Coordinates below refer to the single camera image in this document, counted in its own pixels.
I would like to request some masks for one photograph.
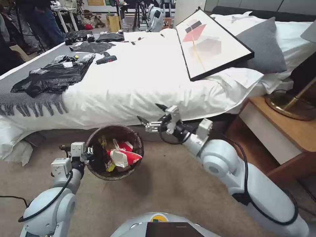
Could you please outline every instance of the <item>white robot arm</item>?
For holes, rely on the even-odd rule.
[[[85,164],[93,155],[93,151],[92,154],[86,153],[84,142],[72,143],[70,150],[70,158],[57,158],[51,164],[52,188],[37,196],[20,217],[19,222],[24,223],[20,237],[68,235],[76,204],[75,194],[84,175]]]
[[[149,24],[147,31],[160,32],[164,25],[163,9],[160,7],[155,7],[153,4],[150,4],[148,9]]]
[[[148,122],[138,116],[148,132],[163,131],[174,135],[204,169],[218,177],[228,192],[265,229],[281,236],[312,236],[307,223],[298,214],[292,200],[256,166],[238,157],[235,148],[224,140],[208,141],[212,121],[203,119],[196,134],[189,132],[181,121],[177,106],[156,104],[165,115],[158,122]]]

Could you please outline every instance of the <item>framed picture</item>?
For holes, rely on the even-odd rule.
[[[254,57],[250,48],[201,9],[179,23],[176,30],[191,81]]]

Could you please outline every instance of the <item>red object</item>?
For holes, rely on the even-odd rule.
[[[85,30],[93,30],[92,25],[90,25],[90,24],[85,24]]]
[[[119,143],[118,146],[119,146],[119,148],[121,148],[125,151],[128,151],[128,152],[132,152],[132,150],[133,150],[133,146],[129,142]]]
[[[186,34],[186,36],[183,39],[183,42],[198,40],[204,30],[206,25],[200,25],[196,27],[195,29],[191,30],[189,33]]]
[[[107,152],[108,155],[111,158],[113,156],[113,151],[123,153],[126,156],[126,158],[127,158],[128,165],[132,165],[132,164],[136,163],[137,161],[139,161],[141,158],[143,158],[139,154],[136,154],[136,153],[133,153],[133,152],[124,151],[124,150],[117,150],[117,149],[113,149],[113,150]]]

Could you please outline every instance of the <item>wicker basket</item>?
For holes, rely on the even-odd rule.
[[[87,147],[93,146],[95,160],[91,161],[87,166],[88,169],[98,178],[103,180],[115,181],[129,176],[140,165],[142,159],[130,166],[130,169],[119,172],[116,168],[112,172],[107,172],[105,161],[110,159],[108,155],[104,155],[103,148],[98,139],[104,135],[107,141],[114,138],[118,142],[129,141],[133,145],[133,152],[144,157],[144,144],[138,133],[131,128],[119,124],[108,125],[96,130],[88,139]]]

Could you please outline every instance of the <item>power drill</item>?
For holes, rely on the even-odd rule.
[[[104,52],[103,55],[104,55],[104,58],[96,61],[97,65],[103,64],[103,63],[108,63],[108,62],[113,62],[113,61],[117,60],[116,56],[114,56],[114,55],[110,56],[110,54],[107,52]]]

